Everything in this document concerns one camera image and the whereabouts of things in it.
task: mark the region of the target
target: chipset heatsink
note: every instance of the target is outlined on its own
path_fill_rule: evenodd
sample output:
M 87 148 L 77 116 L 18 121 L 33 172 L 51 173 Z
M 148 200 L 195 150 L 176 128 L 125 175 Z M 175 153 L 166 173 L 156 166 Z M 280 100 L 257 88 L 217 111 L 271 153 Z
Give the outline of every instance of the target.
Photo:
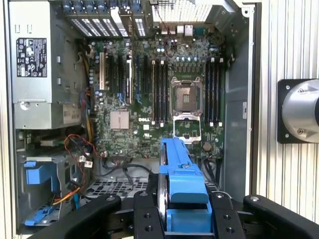
M 129 129 L 130 113 L 128 111 L 111 111 L 110 113 L 111 129 Z

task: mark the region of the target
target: yellow wire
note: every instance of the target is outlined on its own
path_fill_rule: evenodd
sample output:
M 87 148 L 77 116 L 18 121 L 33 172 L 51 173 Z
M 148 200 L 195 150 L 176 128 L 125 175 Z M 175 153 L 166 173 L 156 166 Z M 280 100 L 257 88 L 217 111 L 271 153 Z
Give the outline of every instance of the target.
M 72 192 L 72 194 L 65 196 L 64 198 L 61 198 L 59 201 L 52 203 L 52 205 L 57 205 L 59 203 L 62 203 L 63 201 L 65 201 L 66 199 L 68 199 L 69 197 L 72 197 L 77 191 L 79 191 L 80 188 L 75 189 L 75 191 Z

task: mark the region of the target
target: white sticker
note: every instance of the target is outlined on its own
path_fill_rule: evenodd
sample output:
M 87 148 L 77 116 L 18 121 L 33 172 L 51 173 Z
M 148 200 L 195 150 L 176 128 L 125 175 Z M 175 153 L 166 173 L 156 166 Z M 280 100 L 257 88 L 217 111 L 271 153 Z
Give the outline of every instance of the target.
M 63 105 L 63 123 L 79 123 L 81 122 L 81 109 L 76 105 Z
M 92 167 L 93 167 L 93 162 L 92 162 L 92 161 L 85 161 L 84 167 L 86 167 L 86 168 L 92 168 Z
M 79 162 L 81 163 L 81 162 L 85 162 L 86 161 L 86 157 L 84 157 L 83 155 L 81 155 L 80 157 L 79 157 Z
M 243 102 L 243 119 L 247 119 L 247 101 Z

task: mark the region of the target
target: metal panel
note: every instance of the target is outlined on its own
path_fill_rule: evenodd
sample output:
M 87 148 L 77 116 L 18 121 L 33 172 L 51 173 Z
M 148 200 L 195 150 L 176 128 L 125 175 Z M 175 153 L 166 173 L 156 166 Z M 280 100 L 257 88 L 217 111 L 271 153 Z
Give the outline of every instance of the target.
M 319 0 L 264 0 L 257 193 L 319 223 L 318 144 L 276 141 L 277 82 L 319 77 Z
M 12 238 L 16 233 L 15 224 L 15 190 L 13 161 L 10 156 L 12 144 L 12 119 L 11 108 L 11 79 L 9 61 L 8 40 L 8 3 L 6 0 L 0 2 L 0 238 Z

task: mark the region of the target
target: barcode sticker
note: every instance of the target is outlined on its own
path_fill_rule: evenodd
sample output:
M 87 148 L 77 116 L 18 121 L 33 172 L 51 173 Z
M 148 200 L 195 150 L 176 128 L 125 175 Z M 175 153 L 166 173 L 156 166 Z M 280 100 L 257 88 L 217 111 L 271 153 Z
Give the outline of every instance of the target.
M 63 123 L 81 122 L 81 109 L 79 106 L 67 104 L 63 105 Z

